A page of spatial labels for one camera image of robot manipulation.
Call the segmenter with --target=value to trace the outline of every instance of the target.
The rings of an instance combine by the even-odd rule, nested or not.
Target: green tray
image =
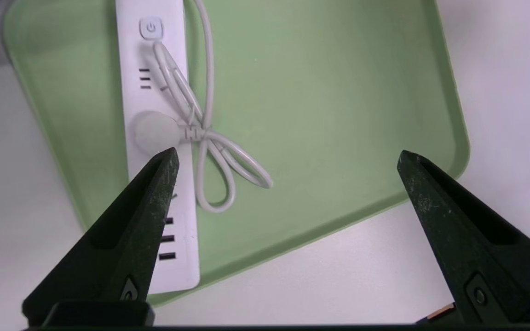
[[[205,287],[406,199],[402,149],[459,176],[469,142],[432,0],[206,0],[213,126],[273,176],[239,179],[223,214],[198,210]],[[190,80],[204,97],[198,14],[186,2]],[[18,0],[9,55],[84,228],[128,182],[114,0]],[[223,198],[217,169],[207,195]],[[181,296],[151,297],[154,304]]]

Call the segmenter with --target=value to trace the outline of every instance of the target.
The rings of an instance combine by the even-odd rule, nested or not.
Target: power strip
[[[151,159],[135,144],[132,126],[136,115],[154,110],[185,123],[175,111],[174,101],[161,91],[166,83],[152,48],[153,42],[160,40],[187,77],[183,0],[116,0],[116,18],[128,175],[132,180]],[[191,289],[200,281],[191,144],[179,145],[177,155],[179,173],[149,294]]]

